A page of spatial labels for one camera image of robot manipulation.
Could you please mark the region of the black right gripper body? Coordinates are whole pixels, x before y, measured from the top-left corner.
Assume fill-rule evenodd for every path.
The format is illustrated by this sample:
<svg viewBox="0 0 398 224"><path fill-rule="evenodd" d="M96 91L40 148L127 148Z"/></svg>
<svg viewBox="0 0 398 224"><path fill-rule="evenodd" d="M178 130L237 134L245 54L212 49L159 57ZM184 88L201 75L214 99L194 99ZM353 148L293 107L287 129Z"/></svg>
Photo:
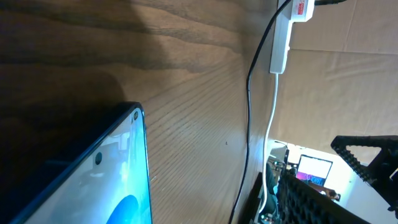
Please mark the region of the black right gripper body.
<svg viewBox="0 0 398 224"><path fill-rule="evenodd" d="M389 204L387 210L397 215L397 149L382 148L368 171L371 187Z"/></svg>

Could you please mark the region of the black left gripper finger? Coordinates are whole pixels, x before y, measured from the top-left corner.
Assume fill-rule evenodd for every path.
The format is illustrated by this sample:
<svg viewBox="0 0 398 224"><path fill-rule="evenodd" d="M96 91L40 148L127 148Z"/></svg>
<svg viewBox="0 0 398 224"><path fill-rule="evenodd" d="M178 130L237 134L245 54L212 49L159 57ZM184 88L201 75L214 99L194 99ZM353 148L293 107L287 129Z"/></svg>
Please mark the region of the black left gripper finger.
<svg viewBox="0 0 398 224"><path fill-rule="evenodd" d="M280 222L286 224L367 224L288 172L277 190Z"/></svg>

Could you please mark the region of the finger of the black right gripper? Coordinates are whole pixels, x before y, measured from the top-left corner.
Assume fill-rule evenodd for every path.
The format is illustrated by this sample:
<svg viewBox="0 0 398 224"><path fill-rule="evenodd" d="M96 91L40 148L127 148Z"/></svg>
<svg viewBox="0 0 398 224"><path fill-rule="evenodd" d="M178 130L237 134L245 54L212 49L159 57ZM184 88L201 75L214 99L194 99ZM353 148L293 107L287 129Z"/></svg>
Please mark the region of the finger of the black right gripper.
<svg viewBox="0 0 398 224"><path fill-rule="evenodd" d="M368 165L382 148L397 149L397 136L336 136L331 148L363 181L370 184Z"/></svg>

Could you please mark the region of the blue Galaxy smartphone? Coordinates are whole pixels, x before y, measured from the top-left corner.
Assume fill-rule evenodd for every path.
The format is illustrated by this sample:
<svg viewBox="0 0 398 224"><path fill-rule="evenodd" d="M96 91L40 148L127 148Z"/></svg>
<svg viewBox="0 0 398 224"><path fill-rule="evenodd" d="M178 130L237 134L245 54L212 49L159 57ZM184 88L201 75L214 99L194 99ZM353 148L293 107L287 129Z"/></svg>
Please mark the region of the blue Galaxy smartphone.
<svg viewBox="0 0 398 224"><path fill-rule="evenodd" d="M152 223L144 110L113 108L1 197L2 223Z"/></svg>

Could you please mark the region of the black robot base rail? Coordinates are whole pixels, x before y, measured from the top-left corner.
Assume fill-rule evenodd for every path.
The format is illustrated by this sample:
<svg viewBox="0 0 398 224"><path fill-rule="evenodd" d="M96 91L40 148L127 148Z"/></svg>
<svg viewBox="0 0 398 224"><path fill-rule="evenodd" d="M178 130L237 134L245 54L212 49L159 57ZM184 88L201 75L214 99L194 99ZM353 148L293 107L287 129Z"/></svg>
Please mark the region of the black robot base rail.
<svg viewBox="0 0 398 224"><path fill-rule="evenodd" d="M238 224L277 223L277 219L277 198L264 189L260 172L239 215Z"/></svg>

